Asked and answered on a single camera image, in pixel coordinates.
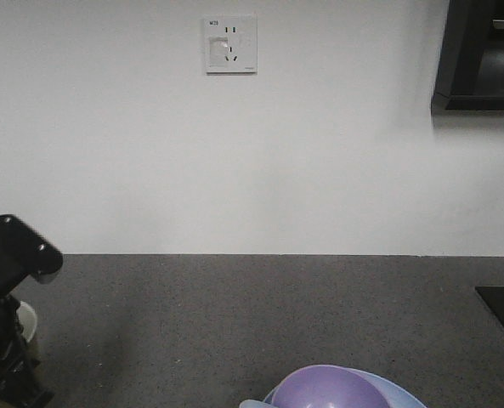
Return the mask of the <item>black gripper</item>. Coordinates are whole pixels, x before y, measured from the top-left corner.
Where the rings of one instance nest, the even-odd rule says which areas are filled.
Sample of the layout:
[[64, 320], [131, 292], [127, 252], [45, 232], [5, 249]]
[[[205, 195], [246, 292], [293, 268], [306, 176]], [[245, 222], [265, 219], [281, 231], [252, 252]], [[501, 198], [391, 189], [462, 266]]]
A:
[[54, 397], [34, 372], [39, 360], [25, 344], [12, 291], [28, 276], [49, 283], [63, 266], [63, 255], [13, 214], [0, 215], [0, 401], [11, 407], [44, 407]]

